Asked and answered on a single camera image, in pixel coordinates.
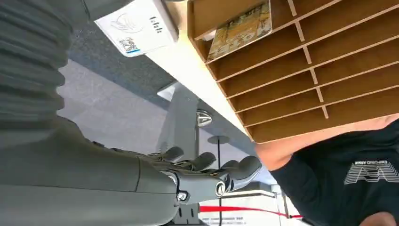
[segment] book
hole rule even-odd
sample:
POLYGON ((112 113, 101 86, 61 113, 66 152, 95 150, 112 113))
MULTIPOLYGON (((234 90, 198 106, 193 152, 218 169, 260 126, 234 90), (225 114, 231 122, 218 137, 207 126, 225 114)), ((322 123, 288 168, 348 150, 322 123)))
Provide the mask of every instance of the book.
POLYGON ((217 29, 207 62, 219 59, 272 32, 270 1, 217 29))

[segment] bolt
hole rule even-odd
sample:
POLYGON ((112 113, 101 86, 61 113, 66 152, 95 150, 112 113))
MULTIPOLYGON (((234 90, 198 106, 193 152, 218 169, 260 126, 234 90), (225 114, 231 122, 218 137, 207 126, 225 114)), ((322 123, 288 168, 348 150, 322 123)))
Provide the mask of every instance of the bolt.
POLYGON ((216 184, 215 193, 217 197, 222 197, 226 192, 226 185, 223 181, 220 181, 216 184))
POLYGON ((180 201, 184 201, 187 199, 187 193, 185 192, 179 192, 179 194, 177 194, 177 199, 180 201))

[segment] man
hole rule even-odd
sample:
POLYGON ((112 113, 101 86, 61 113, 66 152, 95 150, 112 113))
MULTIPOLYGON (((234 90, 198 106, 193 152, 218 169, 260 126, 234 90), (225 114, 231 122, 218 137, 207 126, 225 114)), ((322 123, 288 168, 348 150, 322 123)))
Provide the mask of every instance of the man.
POLYGON ((299 212, 317 226, 396 226, 399 114, 256 147, 299 212))

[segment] t-shirt logo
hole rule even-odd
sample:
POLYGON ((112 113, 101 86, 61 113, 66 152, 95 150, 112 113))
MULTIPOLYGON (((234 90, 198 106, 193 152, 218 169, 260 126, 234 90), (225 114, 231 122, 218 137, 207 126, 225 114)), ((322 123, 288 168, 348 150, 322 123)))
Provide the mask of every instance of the t-shirt logo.
POLYGON ((346 175, 344 184, 355 184, 360 180, 378 182, 385 180, 390 183, 399 183, 399 174, 388 161, 356 161, 346 175))

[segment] black pole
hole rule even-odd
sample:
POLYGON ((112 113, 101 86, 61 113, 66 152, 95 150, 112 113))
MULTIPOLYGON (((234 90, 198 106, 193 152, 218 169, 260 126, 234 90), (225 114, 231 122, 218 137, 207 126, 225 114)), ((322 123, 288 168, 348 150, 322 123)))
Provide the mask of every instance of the black pole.
MULTIPOLYGON (((220 169, 220 138, 217 136, 217 165, 220 169)), ((219 199, 219 207, 222 207, 222 199, 219 199)), ((219 226, 222 226, 222 211, 219 212, 219 226)))

